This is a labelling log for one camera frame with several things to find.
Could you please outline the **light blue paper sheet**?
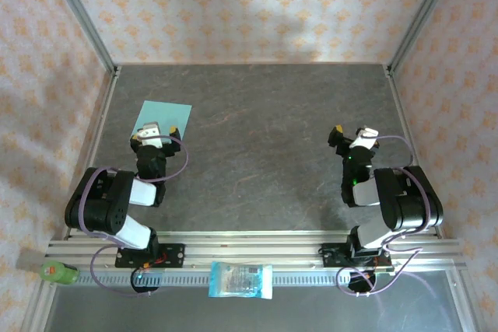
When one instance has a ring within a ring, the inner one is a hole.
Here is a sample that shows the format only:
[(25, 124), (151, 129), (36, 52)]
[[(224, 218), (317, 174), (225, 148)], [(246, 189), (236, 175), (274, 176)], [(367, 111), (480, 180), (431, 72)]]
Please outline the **light blue paper sheet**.
[(160, 134), (168, 135), (170, 128), (174, 126), (178, 128), (183, 138), (191, 108), (192, 105), (187, 104), (145, 100), (135, 121), (131, 136), (135, 135), (144, 124), (156, 122), (159, 125)]

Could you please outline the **grey metal sheet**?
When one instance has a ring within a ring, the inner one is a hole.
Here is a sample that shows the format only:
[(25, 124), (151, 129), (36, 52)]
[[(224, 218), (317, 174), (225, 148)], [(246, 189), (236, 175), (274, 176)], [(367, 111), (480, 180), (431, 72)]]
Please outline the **grey metal sheet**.
[(211, 298), (205, 286), (126, 298), (61, 286), (44, 332), (468, 332), (442, 271), (403, 274), (369, 298), (337, 288), (277, 285), (270, 300)]

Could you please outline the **green bottle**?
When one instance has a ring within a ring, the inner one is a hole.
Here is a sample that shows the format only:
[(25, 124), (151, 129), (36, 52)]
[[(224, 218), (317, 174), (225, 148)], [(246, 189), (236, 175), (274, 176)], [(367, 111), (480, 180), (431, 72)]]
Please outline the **green bottle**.
[(79, 270), (72, 265), (49, 260), (41, 266), (40, 277), (45, 281), (70, 285), (79, 278)]

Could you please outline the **blue plastic wipes packet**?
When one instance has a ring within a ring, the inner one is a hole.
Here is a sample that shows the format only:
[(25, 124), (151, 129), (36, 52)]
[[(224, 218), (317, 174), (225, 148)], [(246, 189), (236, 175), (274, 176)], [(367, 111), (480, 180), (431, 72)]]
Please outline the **blue plastic wipes packet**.
[(272, 265), (212, 262), (209, 297), (272, 299), (272, 296)]

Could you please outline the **aluminium table side rail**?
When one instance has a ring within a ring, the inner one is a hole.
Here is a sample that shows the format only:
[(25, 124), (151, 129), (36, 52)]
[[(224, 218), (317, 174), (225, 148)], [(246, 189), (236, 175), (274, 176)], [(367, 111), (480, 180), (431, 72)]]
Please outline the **aluminium table side rail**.
[(420, 167), (413, 144), (412, 133), (405, 116), (395, 79), (384, 74), (402, 126), (402, 135), (396, 135), (408, 149), (409, 159), (400, 165), (392, 166), (396, 184), (388, 185), (388, 194), (381, 203), (381, 211), (388, 214), (388, 225), (399, 234), (414, 235), (425, 229), (439, 226), (444, 218), (440, 199)]
[(75, 173), (66, 196), (66, 204), (77, 188), (85, 170), (94, 164), (114, 89), (121, 74), (121, 68), (121, 65), (117, 65), (111, 73), (107, 73), (104, 76), (103, 85), (101, 86), (93, 113), (90, 117), (89, 126), (83, 139), (82, 150), (79, 154)]

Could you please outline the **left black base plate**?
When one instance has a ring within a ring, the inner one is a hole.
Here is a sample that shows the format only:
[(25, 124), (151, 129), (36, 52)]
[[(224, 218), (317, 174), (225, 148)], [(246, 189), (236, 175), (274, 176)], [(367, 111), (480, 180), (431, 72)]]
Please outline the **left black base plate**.
[(159, 243), (156, 249), (118, 249), (114, 262), (116, 268), (182, 268), (185, 245)]

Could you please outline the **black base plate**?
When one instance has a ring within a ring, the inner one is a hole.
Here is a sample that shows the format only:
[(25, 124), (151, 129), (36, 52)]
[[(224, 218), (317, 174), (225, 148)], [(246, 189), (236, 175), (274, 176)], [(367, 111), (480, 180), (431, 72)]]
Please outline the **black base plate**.
[(159, 243), (156, 249), (118, 249), (114, 262), (116, 268), (182, 268), (185, 245)]
[(348, 243), (323, 243), (318, 250), (324, 267), (366, 267), (394, 269), (391, 257), (385, 250), (356, 251)]

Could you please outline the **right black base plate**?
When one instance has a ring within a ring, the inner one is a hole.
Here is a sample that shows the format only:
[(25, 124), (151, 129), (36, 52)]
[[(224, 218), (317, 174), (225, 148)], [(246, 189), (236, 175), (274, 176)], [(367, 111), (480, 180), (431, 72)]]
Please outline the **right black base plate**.
[(394, 269), (391, 257), (385, 250), (356, 251), (348, 243), (323, 243), (318, 250), (324, 267), (366, 267)]

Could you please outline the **wide aluminium mounting rail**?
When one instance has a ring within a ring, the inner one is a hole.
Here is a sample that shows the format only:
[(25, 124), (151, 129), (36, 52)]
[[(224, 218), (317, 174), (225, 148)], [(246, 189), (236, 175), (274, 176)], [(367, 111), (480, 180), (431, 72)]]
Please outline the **wide aluminium mounting rail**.
[[(271, 264), (277, 271), (312, 271), (322, 267), (318, 253), (321, 245), (344, 243), (347, 234), (345, 230), (159, 232), (158, 239), (161, 243), (184, 244), (184, 268), (194, 271), (209, 269), (213, 261)], [(410, 261), (407, 271), (466, 267), (461, 241), (439, 238), (430, 229), (391, 244), (395, 268), (407, 261), (415, 247), (423, 250)]]

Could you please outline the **aluminium frame post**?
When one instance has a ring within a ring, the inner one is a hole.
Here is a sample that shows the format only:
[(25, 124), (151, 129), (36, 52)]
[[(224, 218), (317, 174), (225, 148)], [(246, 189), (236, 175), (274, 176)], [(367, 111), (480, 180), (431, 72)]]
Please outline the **aluminium frame post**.
[(102, 41), (93, 21), (86, 11), (82, 0), (65, 0), (65, 2), (72, 10), (73, 15), (79, 22), (82, 31), (93, 46), (93, 49), (95, 50), (97, 57), (100, 59), (100, 62), (103, 64), (106, 71), (114, 76), (117, 71), (117, 66), (113, 62), (110, 53), (104, 45), (104, 42)]
[(402, 66), (402, 62), (410, 52), (412, 45), (416, 42), (421, 33), (426, 21), (430, 17), (433, 9), (439, 0), (423, 0), (420, 7), (417, 9), (412, 21), (409, 24), (396, 52), (390, 63), (386, 65), (388, 77), (394, 77), (397, 71)]

